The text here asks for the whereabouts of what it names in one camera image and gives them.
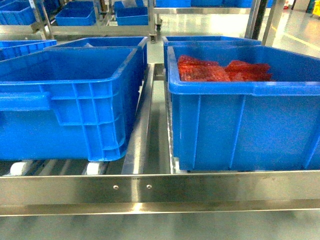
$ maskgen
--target red item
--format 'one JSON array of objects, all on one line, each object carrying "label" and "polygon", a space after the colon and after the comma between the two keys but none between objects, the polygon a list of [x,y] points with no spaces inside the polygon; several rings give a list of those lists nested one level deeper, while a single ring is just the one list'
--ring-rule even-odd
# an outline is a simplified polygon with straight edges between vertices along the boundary
[{"label": "red item", "polygon": [[184,82],[260,82],[270,81],[272,74],[267,73],[269,64],[250,64],[245,61],[233,60],[223,68],[216,61],[204,61],[181,55],[178,70]]},{"label": "red item", "polygon": [[199,60],[197,58],[187,56],[187,55],[181,55],[178,60],[178,66],[179,65],[188,65],[188,66],[219,66],[219,63],[217,61],[204,61]]},{"label": "red item", "polygon": [[227,72],[266,73],[270,65],[266,63],[250,64],[245,61],[233,60],[225,68]]},{"label": "red item", "polygon": [[230,82],[222,66],[180,65],[181,81],[185,82]]}]

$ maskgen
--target stainless steel rail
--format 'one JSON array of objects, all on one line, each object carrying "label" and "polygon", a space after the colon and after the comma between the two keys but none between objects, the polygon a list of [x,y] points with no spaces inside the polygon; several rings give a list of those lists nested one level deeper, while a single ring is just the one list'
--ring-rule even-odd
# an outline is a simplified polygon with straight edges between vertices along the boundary
[{"label": "stainless steel rail", "polygon": [[136,121],[130,137],[128,150],[125,155],[123,175],[143,174],[146,159],[148,158],[150,112],[155,78],[155,65],[150,64],[147,69],[140,101],[136,111]]}]

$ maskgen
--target caster wheel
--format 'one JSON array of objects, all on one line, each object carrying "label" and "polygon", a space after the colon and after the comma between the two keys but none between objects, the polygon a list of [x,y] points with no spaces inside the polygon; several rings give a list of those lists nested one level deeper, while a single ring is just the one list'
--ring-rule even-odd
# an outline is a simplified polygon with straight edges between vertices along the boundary
[{"label": "caster wheel", "polygon": [[156,43],[156,36],[151,36],[151,43],[152,44],[155,44]]}]

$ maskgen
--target steel bar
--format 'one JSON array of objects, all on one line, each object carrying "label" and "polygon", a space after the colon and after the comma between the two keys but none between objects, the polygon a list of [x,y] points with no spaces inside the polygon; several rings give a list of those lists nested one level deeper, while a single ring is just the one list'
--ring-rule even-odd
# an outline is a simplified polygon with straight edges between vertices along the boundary
[{"label": "steel bar", "polygon": [[268,0],[253,0],[245,38],[258,40]]},{"label": "steel bar", "polygon": [[319,209],[319,184],[320,171],[2,177],[0,215]]},{"label": "steel bar", "polygon": [[155,7],[154,14],[249,14],[250,8],[239,7]]},{"label": "steel bar", "polygon": [[147,77],[140,94],[133,132],[125,155],[121,174],[142,174],[148,158],[150,112],[153,95],[155,65],[149,64]]},{"label": "steel bar", "polygon": [[274,44],[279,22],[284,10],[285,0],[274,0],[266,23],[262,45],[270,46]]}]

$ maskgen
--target crate handle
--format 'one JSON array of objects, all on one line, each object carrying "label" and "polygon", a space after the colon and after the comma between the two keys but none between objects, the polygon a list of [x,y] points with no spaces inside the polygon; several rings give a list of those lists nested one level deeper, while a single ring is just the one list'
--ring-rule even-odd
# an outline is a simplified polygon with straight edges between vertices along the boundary
[{"label": "crate handle", "polygon": [[0,93],[0,111],[46,111],[50,109],[49,92]]}]

